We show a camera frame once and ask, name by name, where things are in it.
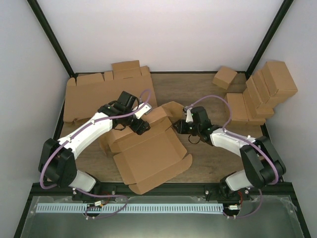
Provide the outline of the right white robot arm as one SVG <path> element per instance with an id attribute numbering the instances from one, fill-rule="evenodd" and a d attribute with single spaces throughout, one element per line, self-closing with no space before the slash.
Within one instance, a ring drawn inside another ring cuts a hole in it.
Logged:
<path id="1" fill-rule="evenodd" d="M 179 134 L 198 136 L 201 142 L 225 149 L 239 156 L 243 170 L 231 173 L 220 181 L 219 190 L 230 200 L 243 188 L 262 189 L 276 184 L 286 173 L 286 167 L 269 138 L 241 136 L 212 124 L 204 107 L 184 111 L 186 118 L 173 123 Z"/>

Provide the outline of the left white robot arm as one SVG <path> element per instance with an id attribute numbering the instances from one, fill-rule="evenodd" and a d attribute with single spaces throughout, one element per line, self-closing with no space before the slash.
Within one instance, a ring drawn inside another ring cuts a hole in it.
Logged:
<path id="1" fill-rule="evenodd" d="M 38 168 L 41 188 L 71 187 L 83 192 L 90 200 L 98 199 L 101 187 L 97 185 L 97 179 L 78 170 L 76 159 L 91 143 L 118 125 L 129 127 L 137 135 L 148 131 L 150 124 L 142 116 L 151 110 L 148 101 L 123 91 L 116 101 L 101 106 L 72 133 L 58 140 L 48 139 L 43 145 Z"/>

